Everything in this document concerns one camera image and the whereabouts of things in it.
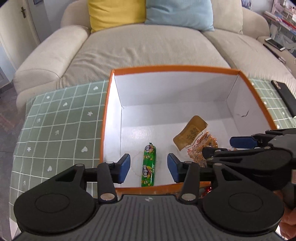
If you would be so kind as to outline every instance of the sofa cushion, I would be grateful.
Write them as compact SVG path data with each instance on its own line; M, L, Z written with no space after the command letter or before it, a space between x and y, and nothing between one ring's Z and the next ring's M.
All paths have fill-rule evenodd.
M87 0L77 0L70 3L64 11L61 27L82 25L91 29Z
M260 14L249 9L242 8L244 35L257 39L259 36L269 36L269 26L266 19Z
M146 0L145 24L214 30L211 0Z
M115 68L169 64L229 68L199 31L134 24L91 34L61 78L59 88L109 79Z
M241 0L211 0L214 28L242 34L243 15Z
M296 80L287 68L257 40L224 30L204 32L228 64L253 79L284 82L296 95Z
M89 35L88 28L78 25L55 31L16 71L13 83L17 93L59 80Z
M88 0L91 32L124 24L143 23L145 0Z

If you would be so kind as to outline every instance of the white heart pattern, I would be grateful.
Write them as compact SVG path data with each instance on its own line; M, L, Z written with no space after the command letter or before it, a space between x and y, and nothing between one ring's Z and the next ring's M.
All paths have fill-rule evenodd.
M87 147L85 146L85 147L82 148L81 152L86 152L86 151L88 151L88 149L87 149Z

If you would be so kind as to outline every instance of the door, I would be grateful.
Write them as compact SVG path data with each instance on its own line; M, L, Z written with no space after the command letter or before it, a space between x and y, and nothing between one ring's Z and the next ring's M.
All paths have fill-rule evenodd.
M39 40L25 0L9 0L0 8L0 42L15 70L38 46Z

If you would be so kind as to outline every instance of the light blue pillow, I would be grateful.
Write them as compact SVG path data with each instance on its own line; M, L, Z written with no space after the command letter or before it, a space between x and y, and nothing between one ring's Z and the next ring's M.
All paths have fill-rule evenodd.
M145 24L214 30L211 0L146 0Z

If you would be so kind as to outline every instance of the human hand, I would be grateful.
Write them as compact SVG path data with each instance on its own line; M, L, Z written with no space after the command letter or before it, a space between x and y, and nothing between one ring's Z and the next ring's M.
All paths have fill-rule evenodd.
M283 194L281 191L274 191L274 193L283 200ZM293 210L289 209L284 204L284 215L279 224L281 235L287 239L296 237L296 208Z

